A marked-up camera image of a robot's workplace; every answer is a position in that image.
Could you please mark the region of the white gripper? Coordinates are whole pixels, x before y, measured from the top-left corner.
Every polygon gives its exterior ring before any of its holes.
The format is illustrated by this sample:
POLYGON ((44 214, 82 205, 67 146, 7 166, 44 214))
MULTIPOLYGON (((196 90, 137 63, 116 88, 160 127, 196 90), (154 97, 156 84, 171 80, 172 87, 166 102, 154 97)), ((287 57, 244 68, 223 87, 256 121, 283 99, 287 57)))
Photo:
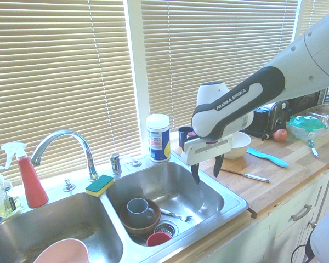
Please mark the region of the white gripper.
POLYGON ((208 143, 203 139, 192 136, 184 142, 181 160, 184 164, 191 166, 192 177, 198 185, 200 183, 199 163, 215 158, 213 176, 217 177, 223 164, 224 154, 230 152, 232 146, 232 134, 222 137, 214 143, 208 143))

